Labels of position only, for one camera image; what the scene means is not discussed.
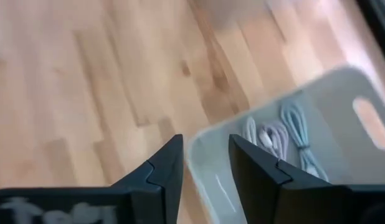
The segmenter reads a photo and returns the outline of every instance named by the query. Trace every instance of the charging cable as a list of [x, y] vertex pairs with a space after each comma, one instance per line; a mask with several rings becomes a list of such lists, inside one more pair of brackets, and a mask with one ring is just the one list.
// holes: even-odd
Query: charging cable
[[284, 104], [281, 107], [281, 119], [298, 148], [301, 169], [328, 181], [325, 170], [310, 150], [307, 122], [303, 110], [295, 103]]
[[248, 117], [242, 137], [256, 146], [264, 147], [273, 156], [284, 161], [287, 160], [288, 131], [283, 123], [274, 121], [262, 124], [258, 134], [255, 120]]

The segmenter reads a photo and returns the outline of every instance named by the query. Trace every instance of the gray cable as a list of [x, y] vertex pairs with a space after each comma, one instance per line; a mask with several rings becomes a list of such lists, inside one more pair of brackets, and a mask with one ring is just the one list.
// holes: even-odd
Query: gray cable
[[311, 175], [328, 181], [328, 176], [310, 150], [307, 122], [303, 110], [296, 103], [281, 107], [281, 119], [298, 148], [301, 168]]

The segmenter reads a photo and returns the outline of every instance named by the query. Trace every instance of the wooden floor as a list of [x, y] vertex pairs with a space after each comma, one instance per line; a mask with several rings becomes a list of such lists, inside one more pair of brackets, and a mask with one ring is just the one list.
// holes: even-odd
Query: wooden floor
[[[0, 188], [110, 185], [345, 64], [385, 96], [350, 0], [0, 0]], [[206, 217], [185, 170], [179, 223]]]

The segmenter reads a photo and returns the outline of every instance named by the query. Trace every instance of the translucent plastic bin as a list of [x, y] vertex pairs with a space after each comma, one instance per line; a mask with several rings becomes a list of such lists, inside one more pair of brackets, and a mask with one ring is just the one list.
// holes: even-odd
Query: translucent plastic bin
[[[231, 173], [229, 135], [241, 134], [248, 116], [257, 124], [279, 119], [285, 100], [297, 101], [305, 111], [311, 150], [332, 184], [385, 184], [385, 151], [374, 145], [354, 112], [357, 97], [368, 99], [385, 124], [385, 106], [367, 78], [354, 68], [340, 68], [264, 107], [198, 133], [189, 142], [187, 161], [211, 221], [246, 223]], [[298, 164], [291, 140], [287, 161]]]

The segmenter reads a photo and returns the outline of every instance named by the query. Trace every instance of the black device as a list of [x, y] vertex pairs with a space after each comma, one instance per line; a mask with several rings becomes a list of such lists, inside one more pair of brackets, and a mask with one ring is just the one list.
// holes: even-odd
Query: black device
[[385, 0], [356, 0], [385, 56]]
[[385, 223], [385, 185], [332, 185], [238, 135], [229, 155], [248, 224]]
[[183, 136], [111, 187], [0, 190], [0, 224], [176, 223]]

